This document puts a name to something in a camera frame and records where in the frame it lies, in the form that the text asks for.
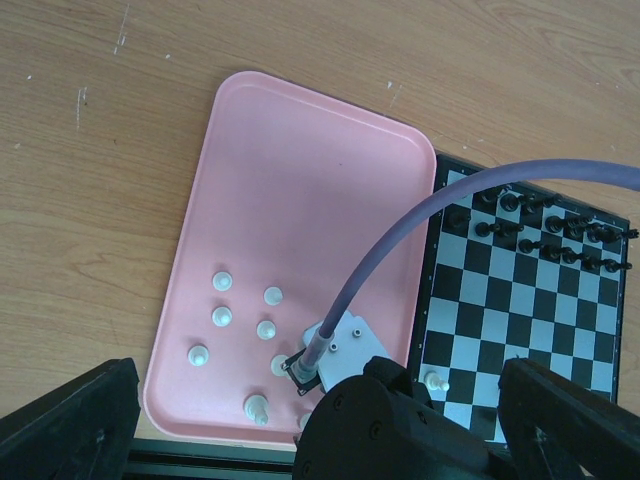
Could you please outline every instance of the table scratch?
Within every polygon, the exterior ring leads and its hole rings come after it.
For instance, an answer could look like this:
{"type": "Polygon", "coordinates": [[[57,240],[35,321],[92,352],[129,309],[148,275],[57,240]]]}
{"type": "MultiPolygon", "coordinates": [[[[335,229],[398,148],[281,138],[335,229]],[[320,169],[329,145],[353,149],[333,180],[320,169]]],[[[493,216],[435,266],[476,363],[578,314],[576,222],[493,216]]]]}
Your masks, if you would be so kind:
{"type": "Polygon", "coordinates": [[[118,54],[118,47],[121,47],[122,45],[124,45],[124,41],[127,38],[122,33],[124,32],[124,24],[127,21],[127,15],[129,15],[129,7],[130,6],[131,6],[131,4],[127,3],[127,8],[125,8],[125,10],[124,10],[124,17],[122,17],[122,24],[120,25],[120,33],[118,33],[118,41],[116,42],[116,47],[113,49],[113,54],[114,55],[118,54]]]}

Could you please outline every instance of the chessboard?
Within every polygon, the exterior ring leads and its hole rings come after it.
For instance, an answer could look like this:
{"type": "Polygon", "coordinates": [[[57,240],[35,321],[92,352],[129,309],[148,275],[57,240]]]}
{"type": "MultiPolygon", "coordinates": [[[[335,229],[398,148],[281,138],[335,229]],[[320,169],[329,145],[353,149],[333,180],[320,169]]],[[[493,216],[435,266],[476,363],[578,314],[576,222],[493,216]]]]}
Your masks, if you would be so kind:
{"type": "MultiPolygon", "coordinates": [[[[478,170],[439,155],[435,188],[478,170]]],[[[524,183],[434,215],[409,358],[414,380],[448,383],[430,389],[434,408],[504,443],[498,379],[515,357],[615,402],[634,234],[625,219],[524,183]]]]}

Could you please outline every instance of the white square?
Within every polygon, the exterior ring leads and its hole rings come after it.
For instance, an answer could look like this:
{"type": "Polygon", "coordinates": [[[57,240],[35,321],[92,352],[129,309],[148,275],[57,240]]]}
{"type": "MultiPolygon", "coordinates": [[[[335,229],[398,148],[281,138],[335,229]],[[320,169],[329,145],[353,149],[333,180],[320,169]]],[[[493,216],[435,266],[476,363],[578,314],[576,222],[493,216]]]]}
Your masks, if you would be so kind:
{"type": "Polygon", "coordinates": [[[553,345],[553,330],[554,325],[551,322],[545,322],[537,318],[531,320],[529,348],[550,352],[553,345]]]}
{"type": "Polygon", "coordinates": [[[613,364],[606,362],[593,362],[591,371],[591,388],[601,392],[611,393],[613,384],[613,364]]]}
{"type": "Polygon", "coordinates": [[[500,425],[500,417],[496,417],[496,436],[493,438],[493,441],[497,443],[507,443],[507,440],[504,438],[504,433],[502,432],[502,425],[500,425]]]}
{"type": "Polygon", "coordinates": [[[491,251],[489,275],[508,282],[513,281],[513,271],[516,264],[516,252],[504,248],[494,248],[491,251]]]}
{"type": "Polygon", "coordinates": [[[600,277],[589,272],[580,272],[578,297],[583,300],[597,302],[600,294],[600,277]]]}
{"type": "Polygon", "coordinates": [[[565,325],[575,325],[578,316],[578,299],[559,293],[556,295],[555,321],[565,325]]]}
{"type": "Polygon", "coordinates": [[[529,349],[525,347],[518,347],[517,345],[505,345],[504,346],[504,361],[512,358],[529,358],[529,349]]]}
{"type": "Polygon", "coordinates": [[[477,338],[455,336],[451,352],[451,368],[475,372],[478,369],[480,340],[477,338]]]}
{"type": "MultiPolygon", "coordinates": [[[[440,378],[447,382],[449,381],[449,367],[427,365],[425,363],[420,365],[420,378],[418,378],[418,381],[426,385],[425,376],[429,372],[436,372],[440,378]]],[[[447,399],[447,392],[443,390],[429,390],[429,395],[431,396],[431,400],[437,400],[439,402],[444,402],[447,399]]]]}
{"type": "MultiPolygon", "coordinates": [[[[447,185],[451,185],[452,183],[457,182],[458,180],[462,180],[463,178],[467,178],[468,175],[464,173],[455,172],[453,170],[449,170],[449,175],[447,176],[447,185]]],[[[467,195],[461,200],[457,200],[454,202],[456,205],[460,205],[462,207],[471,208],[473,205],[473,195],[467,195]]]]}
{"type": "Polygon", "coordinates": [[[487,300],[487,283],[489,277],[480,273],[465,270],[462,272],[460,301],[484,307],[487,300]]]}
{"type": "Polygon", "coordinates": [[[476,386],[473,390],[473,404],[482,407],[497,407],[500,397],[498,380],[500,380],[500,375],[478,372],[476,386]]]}
{"type": "Polygon", "coordinates": [[[447,402],[444,404],[444,416],[467,430],[471,427],[471,405],[447,402]]]}
{"type": "Polygon", "coordinates": [[[596,332],[576,328],[573,341],[573,356],[593,360],[593,349],[596,345],[596,332]]]}
{"type": "Polygon", "coordinates": [[[560,264],[546,261],[538,262],[536,287],[548,290],[549,292],[557,292],[559,279],[560,264]]]}
{"type": "Polygon", "coordinates": [[[458,302],[431,297],[429,301],[427,329],[453,335],[456,332],[457,316],[458,302]]]}
{"type": "Polygon", "coordinates": [[[596,330],[610,335],[616,334],[618,327],[618,309],[609,305],[598,304],[596,330]]]}
{"type": "Polygon", "coordinates": [[[536,289],[534,287],[521,283],[513,283],[511,285],[511,304],[509,305],[509,311],[531,317],[533,315],[535,295],[536,289]]]}
{"type": "Polygon", "coordinates": [[[480,212],[478,210],[471,210],[471,223],[469,224],[469,240],[475,240],[476,242],[484,243],[485,245],[493,245],[493,235],[487,235],[481,237],[476,234],[476,225],[480,222],[485,222],[491,225],[495,223],[496,217],[489,215],[488,213],[480,212]]]}
{"type": "Polygon", "coordinates": [[[482,334],[480,336],[482,340],[505,343],[507,341],[508,325],[508,313],[485,308],[482,319],[482,334]]]}
{"type": "Polygon", "coordinates": [[[569,355],[562,355],[561,353],[552,353],[551,370],[558,375],[562,375],[567,380],[571,380],[573,357],[570,357],[569,355]]]}
{"type": "Polygon", "coordinates": [[[446,232],[440,232],[436,261],[449,267],[464,268],[467,239],[446,232]]]}

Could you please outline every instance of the screw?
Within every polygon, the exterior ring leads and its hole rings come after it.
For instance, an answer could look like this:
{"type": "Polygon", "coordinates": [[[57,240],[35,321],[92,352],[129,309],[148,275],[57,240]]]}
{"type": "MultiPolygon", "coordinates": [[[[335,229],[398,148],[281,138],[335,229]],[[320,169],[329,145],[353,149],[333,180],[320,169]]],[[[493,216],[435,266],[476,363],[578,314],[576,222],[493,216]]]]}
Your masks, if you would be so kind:
{"type": "Polygon", "coordinates": [[[336,399],[333,401],[333,408],[337,411],[342,408],[342,401],[344,400],[344,396],[338,395],[336,399]]]}
{"type": "Polygon", "coordinates": [[[302,478],[309,476],[309,473],[311,473],[311,462],[307,460],[302,466],[302,478]]]}
{"type": "Polygon", "coordinates": [[[373,422],[369,428],[369,438],[375,440],[380,436],[380,430],[382,430],[382,424],[380,422],[373,422]]]}

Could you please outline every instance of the pink tray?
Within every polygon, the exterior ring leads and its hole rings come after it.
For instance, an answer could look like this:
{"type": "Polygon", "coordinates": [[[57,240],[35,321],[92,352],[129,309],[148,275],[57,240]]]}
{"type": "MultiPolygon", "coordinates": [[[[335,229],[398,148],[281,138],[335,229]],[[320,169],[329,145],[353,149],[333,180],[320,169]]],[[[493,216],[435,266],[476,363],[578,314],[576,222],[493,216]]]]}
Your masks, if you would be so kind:
{"type": "MultiPolygon", "coordinates": [[[[165,433],[216,441],[289,445],[320,399],[299,397],[270,363],[299,350],[303,331],[327,313],[373,243],[433,191],[435,153],[414,128],[256,72],[218,90],[193,184],[144,387],[144,408],[165,433]],[[220,293],[212,276],[233,276],[220,293]],[[278,286],[276,307],[263,299],[278,286]],[[211,312],[233,312],[218,327],[211,312]],[[261,340],[256,326],[277,334],[261,340]],[[208,362],[193,366],[202,344],[208,362]],[[243,410],[269,401],[269,422],[243,410]]],[[[405,363],[426,224],[396,247],[350,310],[405,363]]]]}

